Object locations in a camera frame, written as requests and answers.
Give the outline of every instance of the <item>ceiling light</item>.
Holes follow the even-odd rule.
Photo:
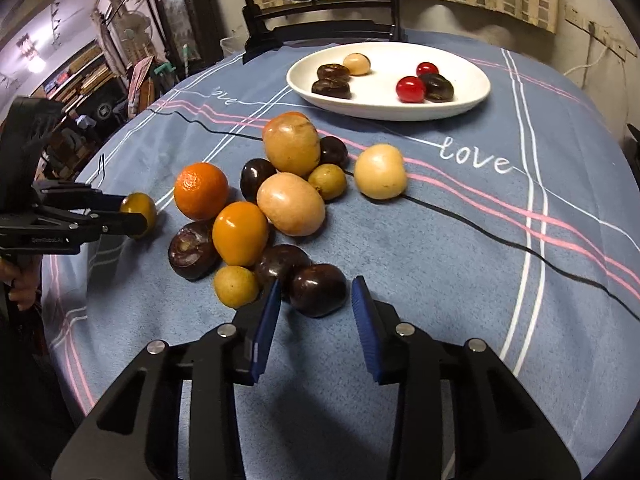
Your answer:
[[[33,72],[34,74],[40,73],[44,70],[44,67],[47,64],[40,56],[34,57],[29,64],[27,65],[29,72]]]

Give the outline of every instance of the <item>dark wooden door frame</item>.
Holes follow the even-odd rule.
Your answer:
[[[175,45],[169,20],[164,10],[164,1],[155,0],[155,3],[167,38],[168,47],[178,63],[178,73],[180,76],[184,76],[182,52],[178,50],[179,46]],[[198,61],[189,62],[190,73],[194,73],[214,65],[222,59],[222,49],[220,48],[220,40],[224,38],[222,19],[220,18],[217,0],[184,0],[184,3],[201,57]]]

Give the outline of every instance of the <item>black line on tablecloth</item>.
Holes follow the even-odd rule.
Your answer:
[[[245,135],[245,134],[238,134],[238,133],[235,133],[235,132],[223,132],[221,130],[211,130],[204,123],[202,123],[201,121],[199,121],[197,119],[188,119],[187,117],[185,117],[183,114],[181,114],[177,110],[174,110],[173,112],[158,112],[156,110],[152,110],[151,108],[148,108],[148,110],[150,112],[152,112],[152,113],[157,114],[157,115],[169,116],[169,115],[176,114],[176,115],[180,116],[181,118],[183,118],[188,123],[199,124],[205,130],[207,130],[208,132],[210,132],[212,134],[231,135],[231,136],[235,136],[235,137],[242,137],[243,139],[260,140],[260,142],[262,142],[262,138],[261,137]],[[351,173],[351,171],[344,171],[344,173],[346,173],[347,175],[353,177],[353,173]],[[636,314],[633,310],[631,310],[631,308],[629,308],[624,301],[622,301],[619,297],[617,297],[615,294],[613,294],[605,285],[601,284],[600,282],[596,282],[595,280],[591,280],[589,278],[585,278],[583,276],[579,276],[578,274],[573,274],[572,272],[568,272],[567,270],[561,269],[560,267],[558,267],[555,264],[551,263],[549,260],[547,260],[541,254],[538,254],[533,249],[530,249],[527,246],[524,246],[524,245],[519,244],[517,242],[511,242],[510,240],[507,240],[506,238],[501,238],[498,235],[495,235],[492,232],[487,231],[486,229],[480,227],[478,224],[476,224],[475,222],[469,220],[468,218],[463,217],[462,215],[459,215],[458,213],[454,213],[453,211],[450,211],[448,209],[444,209],[444,208],[436,206],[434,204],[430,204],[428,202],[420,200],[419,198],[407,195],[406,193],[402,193],[400,195],[400,197],[408,200],[409,202],[413,202],[416,205],[419,205],[419,206],[425,207],[427,209],[430,209],[432,211],[435,211],[436,213],[440,213],[440,214],[442,214],[444,216],[448,216],[449,218],[451,218],[453,220],[457,220],[458,222],[462,222],[463,224],[466,224],[467,226],[469,226],[469,227],[475,229],[476,231],[478,231],[480,234],[483,234],[484,236],[490,238],[491,240],[493,240],[495,242],[498,242],[499,244],[505,245],[505,246],[510,247],[512,249],[518,249],[518,250],[523,251],[525,253],[529,253],[532,256],[535,256],[541,262],[544,262],[545,264],[547,264],[551,269],[553,269],[555,272],[557,272],[561,276],[564,276],[565,278],[568,278],[570,280],[574,280],[574,282],[583,283],[585,285],[589,285],[589,286],[593,286],[595,288],[599,288],[605,294],[607,294],[612,300],[617,301],[622,306],[622,308],[624,308],[629,314],[631,314],[631,316],[636,321],[640,322],[640,316],[638,316],[638,314]]]

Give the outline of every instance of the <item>white cord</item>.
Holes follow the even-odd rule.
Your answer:
[[[574,66],[571,70],[567,70],[567,71],[564,73],[564,75],[569,75],[569,74],[571,74],[571,73],[575,72],[576,70],[580,70],[581,68],[591,68],[592,66],[596,66],[599,62],[601,62],[601,61],[602,61],[602,59],[604,58],[604,55],[607,53],[607,50],[609,50],[609,47],[608,47],[608,46],[606,46],[606,47],[604,48],[604,50],[602,51],[602,54],[600,54],[600,57],[599,57],[599,58],[598,58],[594,63],[588,64],[588,65],[578,65],[578,66]]]

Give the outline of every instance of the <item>dark purple fruit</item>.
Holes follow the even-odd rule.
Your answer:
[[[349,164],[349,152],[344,142],[331,136],[320,139],[320,164],[335,164],[344,170]]]
[[[277,278],[282,284],[282,297],[289,297],[289,287],[293,276],[303,267],[311,265],[305,251],[295,245],[275,245],[264,250],[255,264],[254,274],[261,286],[270,278]]]
[[[339,63],[329,63],[318,67],[318,79],[334,79],[346,83],[351,78],[349,69]]]
[[[299,270],[289,290],[290,304],[307,317],[322,317],[344,305],[347,280],[338,267],[317,264]]]
[[[424,98],[429,101],[451,101],[454,89],[451,81],[440,74],[422,74],[419,76],[424,83]]]
[[[240,173],[240,191],[245,200],[255,203],[262,183],[275,174],[276,169],[268,160],[264,158],[249,160]]]
[[[213,246],[212,222],[192,222],[180,229],[169,244],[169,264],[178,276],[194,282],[220,262]]]
[[[311,92],[338,99],[351,99],[349,83],[337,79],[320,79],[313,83]]]

